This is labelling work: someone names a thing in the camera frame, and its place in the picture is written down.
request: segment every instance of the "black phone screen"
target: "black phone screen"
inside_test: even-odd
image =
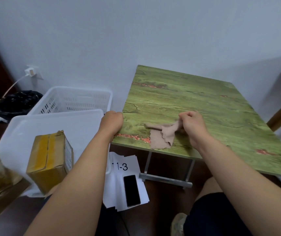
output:
[[[136,206],[140,204],[139,192],[136,182],[136,176],[123,177],[127,207]]]

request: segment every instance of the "hand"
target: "hand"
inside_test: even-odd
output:
[[[113,136],[123,125],[123,114],[121,112],[108,111],[101,119],[98,133],[112,140]]]
[[[197,111],[187,111],[179,114],[183,127],[190,138],[191,145],[198,149],[200,142],[210,136],[202,115]]]

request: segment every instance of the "white plastic basket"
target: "white plastic basket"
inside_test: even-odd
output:
[[[112,96],[110,90],[55,86],[48,90],[28,115],[91,109],[102,109],[106,113],[110,110]]]

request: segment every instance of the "shoe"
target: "shoe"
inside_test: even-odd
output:
[[[178,213],[171,223],[171,236],[184,236],[183,225],[185,223],[187,215],[184,213]]]

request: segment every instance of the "white wall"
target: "white wall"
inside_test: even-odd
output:
[[[138,64],[230,81],[268,120],[281,107],[281,0],[0,0],[0,54],[15,79],[40,67],[46,81],[23,89],[108,87],[114,110]]]

